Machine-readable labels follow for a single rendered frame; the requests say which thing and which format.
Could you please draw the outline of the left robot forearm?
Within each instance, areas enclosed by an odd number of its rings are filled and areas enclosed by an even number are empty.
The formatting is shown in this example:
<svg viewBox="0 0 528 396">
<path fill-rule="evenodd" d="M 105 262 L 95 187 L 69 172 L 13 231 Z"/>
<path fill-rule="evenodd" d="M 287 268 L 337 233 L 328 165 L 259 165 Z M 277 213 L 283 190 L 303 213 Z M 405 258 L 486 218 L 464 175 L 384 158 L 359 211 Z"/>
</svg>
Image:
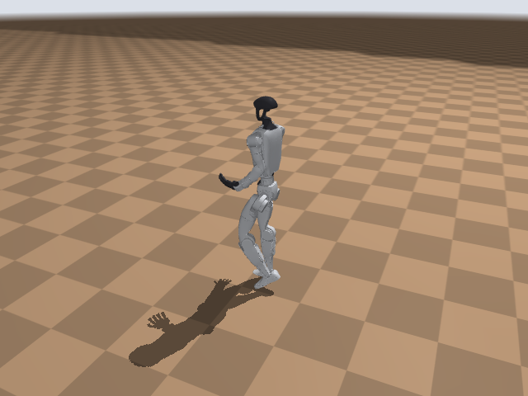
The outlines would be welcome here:
<svg viewBox="0 0 528 396">
<path fill-rule="evenodd" d="M 259 167 L 254 167 L 251 172 L 249 172 L 243 179 L 241 179 L 238 186 L 233 186 L 236 191 L 241 191 L 242 189 L 248 188 L 253 182 L 256 182 L 262 170 Z"/>
</svg>

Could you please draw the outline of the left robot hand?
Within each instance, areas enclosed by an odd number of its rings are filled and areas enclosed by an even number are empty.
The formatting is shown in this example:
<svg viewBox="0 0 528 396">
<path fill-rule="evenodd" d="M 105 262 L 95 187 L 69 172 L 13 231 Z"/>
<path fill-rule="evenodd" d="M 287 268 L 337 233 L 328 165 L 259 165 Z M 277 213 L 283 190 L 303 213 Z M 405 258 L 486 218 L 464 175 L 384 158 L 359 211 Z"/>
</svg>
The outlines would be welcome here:
<svg viewBox="0 0 528 396">
<path fill-rule="evenodd" d="M 233 190 L 235 190 L 233 188 L 233 186 L 238 186 L 239 185 L 239 182 L 238 181 L 229 181 L 229 180 L 226 180 L 224 177 L 223 177 L 223 174 L 219 174 L 219 179 L 221 180 L 221 182 L 223 182 L 223 184 L 225 184 L 227 187 L 229 188 L 232 188 Z"/>
</svg>

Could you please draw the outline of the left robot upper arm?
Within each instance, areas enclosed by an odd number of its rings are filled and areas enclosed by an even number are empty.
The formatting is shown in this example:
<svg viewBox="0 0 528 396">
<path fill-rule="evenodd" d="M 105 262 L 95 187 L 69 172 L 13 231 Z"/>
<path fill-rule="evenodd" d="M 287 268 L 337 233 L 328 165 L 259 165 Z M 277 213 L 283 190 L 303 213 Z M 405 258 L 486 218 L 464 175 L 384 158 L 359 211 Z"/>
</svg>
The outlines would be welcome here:
<svg viewBox="0 0 528 396">
<path fill-rule="evenodd" d="M 250 134 L 247 137 L 247 146 L 252 154 L 252 159 L 256 163 L 254 167 L 259 167 L 262 170 L 262 174 L 265 171 L 265 163 L 262 155 L 262 133 L 256 132 Z M 261 176 L 261 175 L 260 175 Z"/>
</svg>

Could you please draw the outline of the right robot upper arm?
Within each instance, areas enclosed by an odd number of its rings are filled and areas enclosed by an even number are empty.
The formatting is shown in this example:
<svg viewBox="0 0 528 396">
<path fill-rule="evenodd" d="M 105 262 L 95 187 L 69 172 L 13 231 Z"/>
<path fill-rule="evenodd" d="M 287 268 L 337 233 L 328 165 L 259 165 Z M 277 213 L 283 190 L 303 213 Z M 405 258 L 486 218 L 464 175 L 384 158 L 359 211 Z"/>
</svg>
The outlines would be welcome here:
<svg viewBox="0 0 528 396">
<path fill-rule="evenodd" d="M 276 125 L 276 124 L 275 124 L 275 125 Z M 281 131 L 282 131 L 282 138 L 283 138 L 283 135 L 284 135 L 284 133 L 285 133 L 285 127 L 283 127 L 283 126 L 281 126 L 281 125 L 279 125 L 279 126 L 280 126 L 280 128 L 281 128 Z"/>
</svg>

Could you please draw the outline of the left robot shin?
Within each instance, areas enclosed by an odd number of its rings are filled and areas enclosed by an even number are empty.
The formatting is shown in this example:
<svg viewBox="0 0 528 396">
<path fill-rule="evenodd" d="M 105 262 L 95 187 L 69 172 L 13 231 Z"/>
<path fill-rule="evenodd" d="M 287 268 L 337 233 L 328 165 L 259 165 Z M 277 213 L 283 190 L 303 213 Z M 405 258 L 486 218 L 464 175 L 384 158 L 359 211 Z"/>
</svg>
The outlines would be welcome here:
<svg viewBox="0 0 528 396">
<path fill-rule="evenodd" d="M 241 243 L 238 243 L 248 260 L 264 275 L 264 278 L 270 277 L 269 269 L 264 262 L 264 257 L 258 245 L 253 243 L 250 238 L 245 238 Z"/>
</svg>

